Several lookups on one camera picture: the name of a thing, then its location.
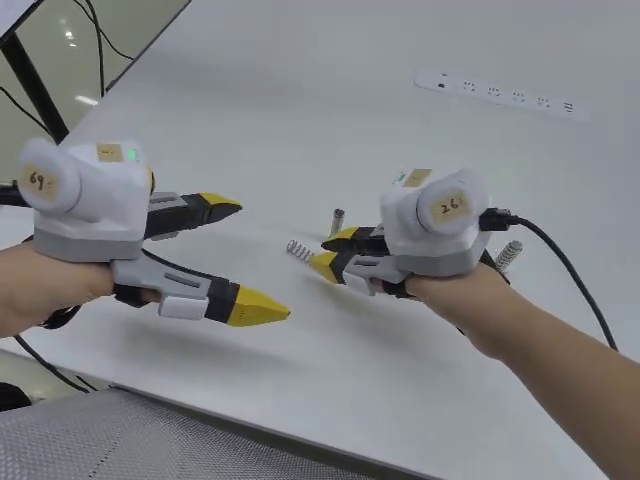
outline floor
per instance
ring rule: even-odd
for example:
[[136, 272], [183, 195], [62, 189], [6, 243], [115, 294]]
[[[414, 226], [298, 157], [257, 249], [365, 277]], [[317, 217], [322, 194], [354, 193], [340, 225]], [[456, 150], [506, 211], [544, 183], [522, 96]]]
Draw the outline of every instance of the floor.
[[[102, 29], [121, 52], [133, 57], [185, 3], [186, 0], [93, 0]], [[46, 0], [18, 34], [72, 129], [100, 97], [93, 24], [73, 0]], [[129, 61], [116, 55], [106, 43], [104, 48], [108, 83]], [[33, 111], [2, 56], [0, 85]], [[10, 179], [15, 176], [15, 159], [24, 142], [42, 136], [43, 132], [1, 94], [0, 125], [0, 178]], [[87, 380], [104, 386], [95, 379]], [[74, 392], [35, 362], [3, 352], [0, 352], [0, 382], [18, 385], [34, 398], [56, 398]]]

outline black pole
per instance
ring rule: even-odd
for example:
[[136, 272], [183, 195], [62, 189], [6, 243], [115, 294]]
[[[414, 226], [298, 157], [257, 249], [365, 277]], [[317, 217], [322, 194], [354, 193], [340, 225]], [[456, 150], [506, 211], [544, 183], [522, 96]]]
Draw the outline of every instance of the black pole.
[[37, 110], [42, 123], [47, 127], [53, 141], [62, 142], [69, 134], [69, 130], [60, 116], [53, 100], [49, 96], [47, 87], [42, 83], [42, 79], [31, 63], [29, 55], [27, 55], [22, 42], [18, 35], [14, 32], [7, 37], [5, 42], [0, 46], [7, 63], [15, 73], [20, 85], [27, 93], [29, 100]]

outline gray mesh chair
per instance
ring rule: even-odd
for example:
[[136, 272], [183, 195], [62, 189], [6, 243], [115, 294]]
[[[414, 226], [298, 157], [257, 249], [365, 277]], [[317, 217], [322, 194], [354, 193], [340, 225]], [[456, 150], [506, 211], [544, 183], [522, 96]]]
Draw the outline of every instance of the gray mesh chair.
[[419, 478], [119, 389], [0, 414], [0, 479]]

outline table surface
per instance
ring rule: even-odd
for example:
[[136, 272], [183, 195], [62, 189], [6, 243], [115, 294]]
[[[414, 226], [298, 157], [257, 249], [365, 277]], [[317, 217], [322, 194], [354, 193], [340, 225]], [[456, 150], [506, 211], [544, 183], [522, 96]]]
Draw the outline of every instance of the table surface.
[[[59, 366], [415, 472], [600, 478], [516, 378], [441, 319], [328, 285], [285, 254], [290, 239], [318, 248], [336, 207], [346, 224], [375, 225], [404, 168], [468, 166], [495, 205], [552, 234], [640, 359], [640, 4], [569, 3], [194, 1], [65, 145], [137, 139], [160, 189], [241, 201], [240, 214], [150, 248], [261, 289], [292, 316], [232, 329], [105, 299], [25, 337]], [[422, 67], [572, 98], [590, 120], [418, 89]], [[30, 231], [27, 211], [1, 215], [1, 247]], [[514, 229], [491, 247], [513, 238], [525, 247], [514, 286], [601, 338], [540, 241]], [[20, 353], [11, 339], [0, 348]]]

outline metal cylinder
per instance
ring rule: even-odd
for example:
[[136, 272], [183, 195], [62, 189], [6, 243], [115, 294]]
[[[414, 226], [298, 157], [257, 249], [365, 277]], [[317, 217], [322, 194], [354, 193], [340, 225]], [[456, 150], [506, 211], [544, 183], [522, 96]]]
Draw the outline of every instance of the metal cylinder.
[[330, 237], [333, 237], [336, 233], [342, 230], [342, 223], [344, 222], [344, 210], [336, 208], [333, 211], [333, 221], [331, 222]]

